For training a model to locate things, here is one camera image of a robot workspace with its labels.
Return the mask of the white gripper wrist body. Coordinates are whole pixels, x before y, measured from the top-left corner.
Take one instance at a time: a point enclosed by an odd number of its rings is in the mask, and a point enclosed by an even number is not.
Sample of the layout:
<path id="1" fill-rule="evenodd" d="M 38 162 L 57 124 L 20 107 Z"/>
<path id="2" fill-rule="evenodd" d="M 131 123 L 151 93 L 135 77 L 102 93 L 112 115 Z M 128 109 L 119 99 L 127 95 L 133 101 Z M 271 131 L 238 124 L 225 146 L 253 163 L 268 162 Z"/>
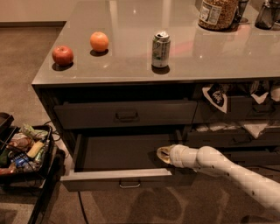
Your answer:
<path id="1" fill-rule="evenodd" d="M 198 150 L 181 144 L 174 145 L 171 148 L 171 164 L 179 168 L 194 169 L 199 166 L 197 162 Z"/>

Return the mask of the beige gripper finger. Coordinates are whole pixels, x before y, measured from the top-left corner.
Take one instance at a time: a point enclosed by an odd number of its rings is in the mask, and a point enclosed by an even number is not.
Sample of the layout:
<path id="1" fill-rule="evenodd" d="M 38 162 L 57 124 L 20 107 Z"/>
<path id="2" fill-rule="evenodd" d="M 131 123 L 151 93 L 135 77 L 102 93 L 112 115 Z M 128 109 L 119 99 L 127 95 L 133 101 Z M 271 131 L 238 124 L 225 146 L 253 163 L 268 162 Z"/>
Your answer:
<path id="1" fill-rule="evenodd" d="M 169 164 L 171 162 L 170 157 L 166 154 L 158 154 L 157 156 L 166 164 Z"/>
<path id="2" fill-rule="evenodd" d="M 165 154 L 165 155 L 169 155 L 171 153 L 172 148 L 174 147 L 173 145 L 169 145 L 169 146 L 163 146 L 157 149 L 157 154 L 161 155 L 161 154 Z"/>

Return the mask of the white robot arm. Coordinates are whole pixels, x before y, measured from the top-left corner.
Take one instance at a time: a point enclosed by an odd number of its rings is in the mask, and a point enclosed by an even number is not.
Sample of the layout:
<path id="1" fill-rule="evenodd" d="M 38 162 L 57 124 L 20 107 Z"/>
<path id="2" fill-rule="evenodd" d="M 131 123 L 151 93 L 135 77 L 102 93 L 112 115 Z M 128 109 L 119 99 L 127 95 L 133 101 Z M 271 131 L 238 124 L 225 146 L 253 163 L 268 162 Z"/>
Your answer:
<path id="1" fill-rule="evenodd" d="M 210 176 L 225 177 L 266 209 L 280 214 L 280 184 L 233 163 L 211 146 L 198 149 L 182 144 L 163 146 L 157 156 L 166 164 L 189 168 Z"/>

